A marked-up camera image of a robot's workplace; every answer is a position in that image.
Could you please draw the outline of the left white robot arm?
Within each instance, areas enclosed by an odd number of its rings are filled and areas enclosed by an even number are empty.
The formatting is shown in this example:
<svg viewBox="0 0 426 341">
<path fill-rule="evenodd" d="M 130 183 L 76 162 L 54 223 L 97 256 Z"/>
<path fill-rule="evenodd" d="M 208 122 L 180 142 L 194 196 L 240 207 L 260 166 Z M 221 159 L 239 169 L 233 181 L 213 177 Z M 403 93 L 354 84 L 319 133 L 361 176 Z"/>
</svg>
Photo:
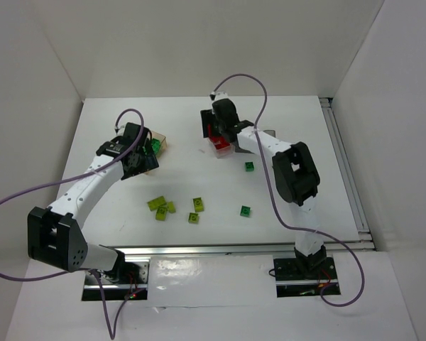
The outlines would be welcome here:
<svg viewBox="0 0 426 341">
<path fill-rule="evenodd" d="M 46 208 L 34 207 L 27 218 L 28 255 L 67 272 L 102 272 L 111 282 L 125 281 L 139 272 L 118 249 L 87 243 L 85 221 L 110 187 L 158 167 L 151 131 L 127 123 L 97 150 L 89 168 L 63 196 Z"/>
</svg>

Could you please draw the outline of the red lego brick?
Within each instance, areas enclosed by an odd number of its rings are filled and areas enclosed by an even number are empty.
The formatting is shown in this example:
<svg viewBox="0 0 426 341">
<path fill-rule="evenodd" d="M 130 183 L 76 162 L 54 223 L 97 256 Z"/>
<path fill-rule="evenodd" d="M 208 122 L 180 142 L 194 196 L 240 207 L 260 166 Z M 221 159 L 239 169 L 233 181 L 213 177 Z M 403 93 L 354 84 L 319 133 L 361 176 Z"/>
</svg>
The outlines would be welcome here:
<svg viewBox="0 0 426 341">
<path fill-rule="evenodd" d="M 213 144 L 216 150 L 221 150 L 230 147 L 230 143 L 223 136 L 216 136 L 211 124 L 207 127 L 208 139 Z"/>
</svg>

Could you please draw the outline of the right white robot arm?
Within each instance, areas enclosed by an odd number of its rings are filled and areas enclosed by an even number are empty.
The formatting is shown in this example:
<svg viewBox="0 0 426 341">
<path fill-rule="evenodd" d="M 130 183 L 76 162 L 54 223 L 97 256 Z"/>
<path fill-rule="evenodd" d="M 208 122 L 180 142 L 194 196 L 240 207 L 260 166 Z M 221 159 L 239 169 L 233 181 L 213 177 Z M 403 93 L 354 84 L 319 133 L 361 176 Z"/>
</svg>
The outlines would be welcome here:
<svg viewBox="0 0 426 341">
<path fill-rule="evenodd" d="M 203 137 L 219 150 L 233 146 L 236 151 L 263 152 L 271 162 L 274 184 L 280 198 L 288 203 L 298 232 L 295 241 L 295 265 L 304 275 L 318 270 L 327 258 L 314 213 L 320 175 L 308 146 L 277 139 L 248 120 L 240 120 L 235 104 L 225 93 L 210 95 L 212 107 L 200 112 Z"/>
</svg>

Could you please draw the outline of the green small lego brick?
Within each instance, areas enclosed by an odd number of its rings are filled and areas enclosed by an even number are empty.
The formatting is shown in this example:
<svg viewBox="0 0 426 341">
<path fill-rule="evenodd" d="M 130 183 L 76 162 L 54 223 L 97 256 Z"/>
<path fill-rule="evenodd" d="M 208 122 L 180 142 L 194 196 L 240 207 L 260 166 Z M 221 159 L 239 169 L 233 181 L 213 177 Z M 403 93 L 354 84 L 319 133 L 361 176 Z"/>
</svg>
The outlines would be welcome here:
<svg viewBox="0 0 426 341">
<path fill-rule="evenodd" d="M 162 142 L 158 139 L 151 139 L 151 147 L 154 154 L 157 156 L 163 149 Z"/>
</svg>

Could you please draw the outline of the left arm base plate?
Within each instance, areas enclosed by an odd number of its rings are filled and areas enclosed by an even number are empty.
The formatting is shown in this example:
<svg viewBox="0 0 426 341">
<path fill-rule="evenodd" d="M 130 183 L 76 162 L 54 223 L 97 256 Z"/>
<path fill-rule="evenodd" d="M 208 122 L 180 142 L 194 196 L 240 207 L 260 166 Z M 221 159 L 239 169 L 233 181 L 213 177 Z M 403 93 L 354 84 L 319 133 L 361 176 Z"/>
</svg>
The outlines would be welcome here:
<svg viewBox="0 0 426 341">
<path fill-rule="evenodd" d="M 148 299 L 148 275 L 150 259 L 138 257 L 131 263 L 137 266 L 138 271 L 128 272 L 124 279 L 111 281 L 105 274 L 99 273 L 99 278 L 104 289 L 106 301 L 123 301 L 131 295 L 130 301 L 146 301 Z M 93 274 L 87 272 L 84 277 L 81 301 L 101 301 L 99 284 Z"/>
</svg>

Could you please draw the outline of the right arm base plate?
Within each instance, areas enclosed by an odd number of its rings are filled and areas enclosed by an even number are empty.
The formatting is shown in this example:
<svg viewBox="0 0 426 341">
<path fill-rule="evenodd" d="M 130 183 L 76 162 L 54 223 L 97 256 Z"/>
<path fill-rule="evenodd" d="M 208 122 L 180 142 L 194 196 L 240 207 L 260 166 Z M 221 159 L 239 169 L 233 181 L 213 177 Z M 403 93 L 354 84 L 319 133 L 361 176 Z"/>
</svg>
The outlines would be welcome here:
<svg viewBox="0 0 426 341">
<path fill-rule="evenodd" d="M 319 296 L 322 289 L 325 296 L 341 293 L 332 257 L 327 257 L 320 267 L 308 274 L 301 272 L 295 261 L 296 258 L 273 260 L 273 268 L 268 274 L 275 279 L 278 298 Z"/>
</svg>

